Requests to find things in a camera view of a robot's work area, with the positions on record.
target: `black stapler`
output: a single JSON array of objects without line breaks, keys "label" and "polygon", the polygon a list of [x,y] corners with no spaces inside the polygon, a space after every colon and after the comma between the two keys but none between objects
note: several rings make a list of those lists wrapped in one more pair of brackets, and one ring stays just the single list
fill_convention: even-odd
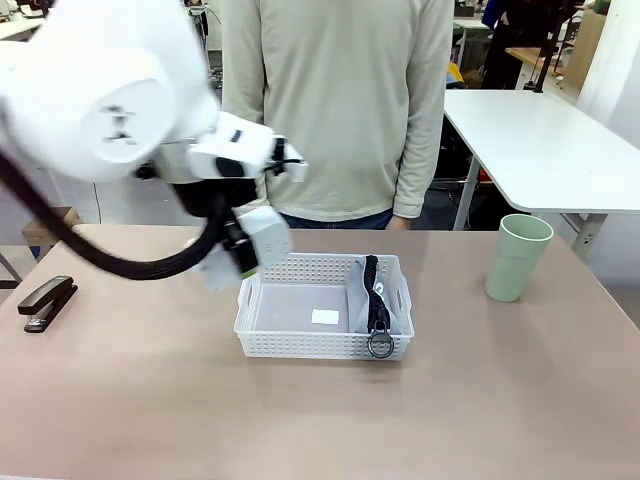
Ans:
[{"label": "black stapler", "polygon": [[[34,290],[18,305],[18,313],[29,317],[24,331],[27,333],[44,332],[77,290],[78,286],[73,284],[73,278],[67,276],[54,277]],[[44,316],[36,318],[36,315],[47,306],[50,308],[44,313]]]}]

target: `white label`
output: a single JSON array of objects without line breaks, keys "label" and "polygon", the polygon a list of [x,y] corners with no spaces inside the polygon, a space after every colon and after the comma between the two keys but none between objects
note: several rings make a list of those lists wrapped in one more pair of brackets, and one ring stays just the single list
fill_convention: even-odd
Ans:
[{"label": "white label", "polygon": [[311,323],[322,323],[323,325],[338,325],[340,322],[340,312],[337,310],[313,310]]}]

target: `jeans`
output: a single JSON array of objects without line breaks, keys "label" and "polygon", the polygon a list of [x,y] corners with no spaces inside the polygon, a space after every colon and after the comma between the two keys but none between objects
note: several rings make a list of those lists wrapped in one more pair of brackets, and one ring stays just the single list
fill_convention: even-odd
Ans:
[{"label": "jeans", "polygon": [[290,228],[306,228],[312,230],[384,230],[389,225],[393,210],[371,215],[370,217],[356,218],[355,220],[345,220],[343,222],[318,222],[305,218],[291,217],[281,213]]}]

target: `beige sweater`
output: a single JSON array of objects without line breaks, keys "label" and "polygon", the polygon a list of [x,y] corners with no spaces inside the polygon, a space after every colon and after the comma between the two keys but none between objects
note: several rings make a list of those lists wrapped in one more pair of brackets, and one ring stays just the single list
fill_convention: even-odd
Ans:
[{"label": "beige sweater", "polygon": [[222,0],[223,108],[285,135],[304,183],[279,211],[420,215],[440,146],[452,0]]}]

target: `plastic cup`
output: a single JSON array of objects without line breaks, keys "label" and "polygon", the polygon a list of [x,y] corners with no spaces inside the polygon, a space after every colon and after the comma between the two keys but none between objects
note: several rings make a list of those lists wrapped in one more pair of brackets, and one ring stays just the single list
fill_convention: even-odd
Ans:
[{"label": "plastic cup", "polygon": [[499,302],[515,302],[553,238],[553,228],[530,215],[507,215],[500,221],[493,270],[485,290]]}]

